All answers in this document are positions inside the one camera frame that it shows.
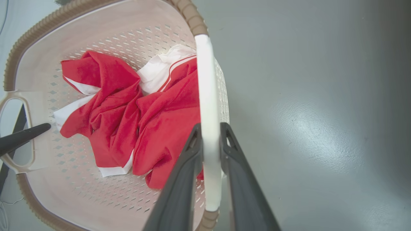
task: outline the plastic basket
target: plastic basket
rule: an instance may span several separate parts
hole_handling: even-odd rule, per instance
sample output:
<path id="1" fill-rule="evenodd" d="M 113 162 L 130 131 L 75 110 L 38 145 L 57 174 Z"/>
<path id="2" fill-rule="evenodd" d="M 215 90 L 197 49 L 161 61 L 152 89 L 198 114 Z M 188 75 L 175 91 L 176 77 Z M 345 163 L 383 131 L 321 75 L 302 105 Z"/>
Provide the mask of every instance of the plastic basket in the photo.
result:
<path id="1" fill-rule="evenodd" d="M 129 173 L 101 177 L 88 139 L 82 135 L 69 139 L 60 135 L 53 112 L 84 97 L 63 81 L 60 61 L 79 59 L 86 50 L 94 50 L 117 56 L 138 70 L 151 57 L 166 53 L 175 44 L 199 48 L 196 40 L 202 38 L 194 36 L 206 34 L 202 18 L 188 0 L 75 0 L 47 16 L 16 42 L 5 71 L 4 88 L 8 93 L 0 106 L 4 108 L 10 99 L 20 99 L 29 127 L 48 122 L 52 128 L 31 142 L 32 160 L 27 165 L 15 164 L 8 155 L 2 159 L 16 172 L 27 203 L 44 223 L 56 230 L 141 230 L 161 193 L 148 188 L 144 176 Z M 212 50 L 205 50 L 212 55 Z M 216 114 L 205 111 L 210 107 L 216 109 L 218 122 L 228 122 L 221 68 L 214 59 L 210 61 L 208 67 L 215 69 L 208 69 L 213 76 L 205 81 L 211 85 L 202 84 L 200 74 L 207 65 L 200 66 L 200 62 L 207 57 L 200 54 L 200 49 L 197 51 L 202 127 L 211 123 L 203 120 L 205 113 L 215 119 Z M 205 97 L 207 91 L 211 96 Z M 206 170 L 206 163 L 204 167 L 205 177 L 221 174 L 221 170 Z M 205 181 L 217 185 L 207 188 L 216 192 L 214 200 L 219 203 L 221 177 Z M 196 186 L 194 227 L 205 208 L 204 183 L 198 181 Z"/>

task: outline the red garment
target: red garment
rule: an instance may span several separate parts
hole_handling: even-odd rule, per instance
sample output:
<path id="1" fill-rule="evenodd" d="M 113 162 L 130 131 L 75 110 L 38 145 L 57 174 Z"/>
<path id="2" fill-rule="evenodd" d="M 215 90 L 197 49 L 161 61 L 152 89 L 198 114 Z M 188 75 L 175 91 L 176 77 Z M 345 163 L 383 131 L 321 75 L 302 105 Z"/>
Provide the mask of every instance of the red garment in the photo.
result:
<path id="1" fill-rule="evenodd" d="M 98 167 L 123 167 L 134 150 L 133 174 L 150 188 L 164 187 L 184 144 L 200 122 L 197 63 L 176 67 L 163 92 L 143 97 L 140 77 L 124 61 L 87 51 L 62 61 L 63 76 L 101 88 L 63 124 L 61 134 L 89 138 Z"/>

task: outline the gray floor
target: gray floor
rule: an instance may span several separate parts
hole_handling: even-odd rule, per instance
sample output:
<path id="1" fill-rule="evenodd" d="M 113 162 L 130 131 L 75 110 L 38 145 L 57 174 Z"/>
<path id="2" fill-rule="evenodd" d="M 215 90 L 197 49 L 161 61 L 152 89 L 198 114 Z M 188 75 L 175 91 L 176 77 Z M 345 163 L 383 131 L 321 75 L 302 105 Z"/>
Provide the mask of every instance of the gray floor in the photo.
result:
<path id="1" fill-rule="evenodd" d="M 410 230 L 411 2 L 194 2 L 231 126 L 282 229 Z M 228 230 L 226 193 L 216 231 Z M 23 204 L 6 208 L 11 230 L 45 230 Z"/>

